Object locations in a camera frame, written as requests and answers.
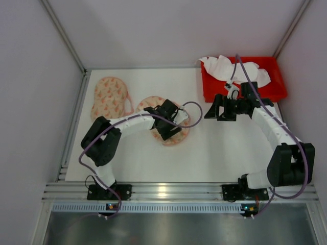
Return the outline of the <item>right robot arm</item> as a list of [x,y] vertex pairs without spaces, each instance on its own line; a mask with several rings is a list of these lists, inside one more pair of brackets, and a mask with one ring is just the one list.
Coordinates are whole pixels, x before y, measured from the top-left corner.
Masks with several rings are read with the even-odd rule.
[[236,121],[241,114],[248,115],[260,127],[274,151],[267,168],[244,174],[239,178],[241,185],[247,189],[262,189],[311,183],[314,146],[292,134],[278,116],[273,102],[260,97],[256,82],[243,83],[232,96],[216,94],[205,118]]

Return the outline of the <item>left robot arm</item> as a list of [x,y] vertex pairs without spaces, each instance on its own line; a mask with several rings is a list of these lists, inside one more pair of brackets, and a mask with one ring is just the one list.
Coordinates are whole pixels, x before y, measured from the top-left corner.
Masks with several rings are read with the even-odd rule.
[[146,107],[138,113],[116,119],[98,117],[81,141],[83,149],[79,157],[87,156],[96,168],[90,169],[97,184],[103,189],[113,188],[116,179],[113,175],[111,160],[114,158],[122,138],[143,130],[156,129],[166,141],[182,130],[182,123],[189,118],[186,111],[172,101],[165,100],[162,105]]

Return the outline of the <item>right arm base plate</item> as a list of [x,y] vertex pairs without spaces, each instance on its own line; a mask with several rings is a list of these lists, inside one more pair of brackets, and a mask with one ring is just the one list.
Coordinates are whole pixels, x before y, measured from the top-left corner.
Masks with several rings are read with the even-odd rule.
[[243,189],[238,184],[222,185],[223,200],[235,201],[267,201],[269,194],[267,189]]

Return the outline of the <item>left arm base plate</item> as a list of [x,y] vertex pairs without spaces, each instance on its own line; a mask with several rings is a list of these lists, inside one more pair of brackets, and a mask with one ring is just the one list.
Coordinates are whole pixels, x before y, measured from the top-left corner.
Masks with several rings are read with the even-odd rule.
[[[121,198],[122,201],[126,201],[131,198],[132,185],[130,184],[118,184],[114,191]],[[87,200],[91,201],[116,201],[118,198],[109,190],[105,190],[98,184],[89,185]]]

